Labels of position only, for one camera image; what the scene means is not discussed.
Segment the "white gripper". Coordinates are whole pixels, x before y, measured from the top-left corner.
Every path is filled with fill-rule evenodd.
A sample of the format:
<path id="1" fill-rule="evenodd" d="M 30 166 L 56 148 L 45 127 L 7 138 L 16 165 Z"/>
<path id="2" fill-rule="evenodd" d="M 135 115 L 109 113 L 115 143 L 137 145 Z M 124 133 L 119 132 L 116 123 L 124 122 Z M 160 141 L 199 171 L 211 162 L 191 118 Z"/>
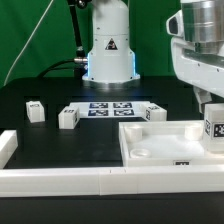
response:
<path id="1" fill-rule="evenodd" d="M 192 42 L 184 40 L 182 11 L 179 10 L 166 21 L 171 38 L 171 55 L 177 78 L 192 86 L 198 102 L 199 112 L 212 102 L 211 93 L 224 98 L 224 43 L 220 43 L 217 54 L 195 52 Z"/>

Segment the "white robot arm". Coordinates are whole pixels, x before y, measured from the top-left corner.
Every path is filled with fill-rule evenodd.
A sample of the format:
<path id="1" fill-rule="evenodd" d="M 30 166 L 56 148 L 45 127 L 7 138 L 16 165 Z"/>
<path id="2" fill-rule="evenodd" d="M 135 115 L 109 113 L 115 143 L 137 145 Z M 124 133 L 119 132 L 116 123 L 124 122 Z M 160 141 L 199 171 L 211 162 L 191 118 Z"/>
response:
<path id="1" fill-rule="evenodd" d="M 192 85 L 203 105 L 224 98 L 224 0 L 180 0 L 166 21 L 177 78 Z M 122 0 L 67 0 L 77 45 L 76 63 L 87 66 L 85 84 L 118 87 L 140 79 L 129 45 L 129 7 Z M 83 50 L 76 10 L 93 6 L 93 47 Z"/>

